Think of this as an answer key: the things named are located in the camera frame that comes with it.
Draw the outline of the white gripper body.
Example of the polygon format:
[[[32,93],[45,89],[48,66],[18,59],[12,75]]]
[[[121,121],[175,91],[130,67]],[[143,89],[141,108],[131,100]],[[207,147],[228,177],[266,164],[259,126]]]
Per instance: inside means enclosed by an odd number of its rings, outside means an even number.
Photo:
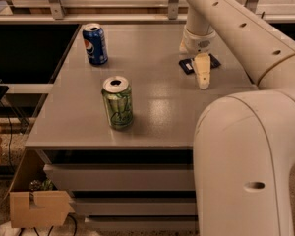
[[[209,52],[215,37],[216,33],[214,30],[206,35],[196,35],[188,31],[187,27],[184,27],[182,46],[190,54]]]

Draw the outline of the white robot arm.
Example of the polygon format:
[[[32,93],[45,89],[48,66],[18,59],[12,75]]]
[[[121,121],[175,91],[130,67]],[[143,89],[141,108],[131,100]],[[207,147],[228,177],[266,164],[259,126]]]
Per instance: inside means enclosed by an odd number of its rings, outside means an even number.
[[[186,0],[206,19],[257,90],[210,104],[195,130],[201,236],[294,236],[295,41],[235,0]]]

